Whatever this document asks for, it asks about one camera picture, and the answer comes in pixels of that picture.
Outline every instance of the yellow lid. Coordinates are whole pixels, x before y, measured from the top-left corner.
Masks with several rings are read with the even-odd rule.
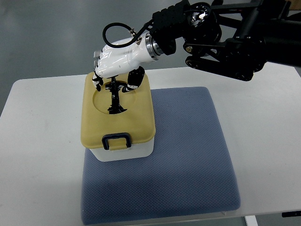
[[[136,90],[119,92],[120,105],[127,109],[119,114],[109,114],[111,92],[105,89],[110,79],[103,79],[101,91],[93,83],[94,73],[86,76],[83,108],[81,117],[81,142],[86,148],[102,148],[102,138],[108,134],[129,133],[132,144],[145,143],[155,136],[155,119],[151,100],[151,89],[147,75]],[[116,80],[127,82],[127,74],[121,74]],[[110,141],[110,150],[124,145]]]

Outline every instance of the robotic arm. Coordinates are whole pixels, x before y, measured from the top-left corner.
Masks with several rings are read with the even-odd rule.
[[[267,61],[301,66],[295,56],[301,52],[301,13],[287,16],[290,4],[285,0],[252,0],[223,5],[222,0],[214,0],[210,6],[182,0],[154,13],[138,33],[125,24],[110,24],[103,31],[107,45],[95,66],[94,86],[100,91],[102,78],[129,72],[122,91],[136,89],[144,75],[140,63],[156,61],[163,53],[175,53],[175,40],[180,37],[185,40],[183,48],[191,54],[186,59],[189,67],[234,79],[251,80]],[[224,14],[240,14],[242,20]],[[220,25],[235,28],[234,36],[220,42]],[[112,26],[127,28],[133,38],[109,43],[105,34]],[[215,60],[203,58],[208,55]]]

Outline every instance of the robot finger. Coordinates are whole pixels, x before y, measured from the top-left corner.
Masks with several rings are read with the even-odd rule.
[[[137,89],[143,81],[144,74],[145,71],[141,66],[138,69],[130,71],[127,78],[127,85],[123,87],[122,92],[126,93]]]

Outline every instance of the storage box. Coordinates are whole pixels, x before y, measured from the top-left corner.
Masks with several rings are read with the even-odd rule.
[[[90,73],[86,77],[82,119],[81,142],[100,161],[115,161],[146,157],[153,151],[155,119],[151,100],[151,89],[147,75],[139,88],[131,92],[119,92],[120,105],[127,109],[118,114],[109,114],[111,92],[104,79],[98,92]],[[128,74],[116,80],[127,82]]]

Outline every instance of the black cable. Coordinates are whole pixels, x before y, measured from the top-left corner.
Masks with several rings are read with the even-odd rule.
[[[106,38],[106,32],[109,28],[111,27],[115,27],[115,26],[120,26],[120,27],[124,27],[124,28],[127,28],[129,31],[132,29],[130,28],[128,25],[126,24],[123,24],[123,23],[112,23],[112,24],[108,24],[107,26],[105,26],[105,28],[103,29],[103,40],[104,42],[112,47],[112,48],[123,48],[123,47],[127,47],[129,45],[132,45],[135,41],[137,41],[140,36],[142,35],[142,33],[145,31],[145,30],[148,30],[148,26],[151,25],[153,22],[153,19],[151,19],[149,22],[147,22],[141,29],[140,31],[132,38],[131,41],[129,41],[128,43],[125,43],[125,44],[121,44],[121,45],[113,45],[112,43],[110,43],[107,38]]]

